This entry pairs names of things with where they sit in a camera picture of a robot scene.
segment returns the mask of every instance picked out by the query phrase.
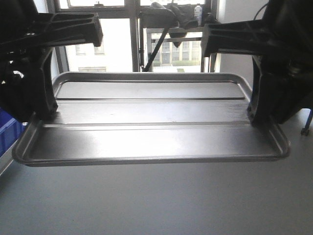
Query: stainless steel tray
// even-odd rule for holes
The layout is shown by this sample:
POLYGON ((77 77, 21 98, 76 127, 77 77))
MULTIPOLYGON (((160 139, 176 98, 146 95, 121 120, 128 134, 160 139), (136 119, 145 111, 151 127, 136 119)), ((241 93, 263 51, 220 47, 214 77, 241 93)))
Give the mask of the stainless steel tray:
POLYGON ((13 149, 29 166, 273 161, 289 142, 253 127, 251 89, 231 74, 64 73, 51 122, 34 115, 13 149))

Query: bottle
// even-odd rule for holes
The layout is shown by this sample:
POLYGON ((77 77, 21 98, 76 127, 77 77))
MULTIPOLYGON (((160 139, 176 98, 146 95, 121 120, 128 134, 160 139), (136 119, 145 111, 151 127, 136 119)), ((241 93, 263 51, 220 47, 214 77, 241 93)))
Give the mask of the bottle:
POLYGON ((202 7, 200 4, 197 4, 195 7, 195 18, 198 21, 198 26, 201 26, 201 18, 202 18, 202 7))

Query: black mechanical arm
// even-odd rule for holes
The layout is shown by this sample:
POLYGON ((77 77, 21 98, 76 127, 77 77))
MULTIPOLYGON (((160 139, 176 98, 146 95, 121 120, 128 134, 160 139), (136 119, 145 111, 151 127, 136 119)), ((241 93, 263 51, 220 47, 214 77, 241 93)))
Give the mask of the black mechanical arm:
POLYGON ((313 1, 270 0, 261 20, 207 24, 203 53, 250 54, 252 124, 313 109, 313 1))
POLYGON ((0 0, 0 107, 18 121, 35 112, 42 120, 54 117, 50 64, 53 47, 101 45, 96 14, 38 13, 33 0, 0 0))

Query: blue plastic bin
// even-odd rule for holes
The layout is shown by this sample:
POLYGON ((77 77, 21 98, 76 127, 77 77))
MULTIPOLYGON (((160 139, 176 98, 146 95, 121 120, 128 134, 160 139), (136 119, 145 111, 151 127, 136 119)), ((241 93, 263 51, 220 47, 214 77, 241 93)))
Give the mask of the blue plastic bin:
POLYGON ((0 156, 19 138, 24 126, 12 118, 6 111, 0 110, 0 156))

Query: table surface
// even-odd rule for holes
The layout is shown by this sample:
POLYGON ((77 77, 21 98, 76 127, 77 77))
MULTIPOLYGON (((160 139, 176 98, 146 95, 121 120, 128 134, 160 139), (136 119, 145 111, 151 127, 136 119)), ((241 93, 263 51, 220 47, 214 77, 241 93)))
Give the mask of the table surface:
POLYGON ((310 235, 313 133, 300 135, 308 113, 282 125, 291 155, 276 162, 13 162, 0 176, 0 234, 310 235))

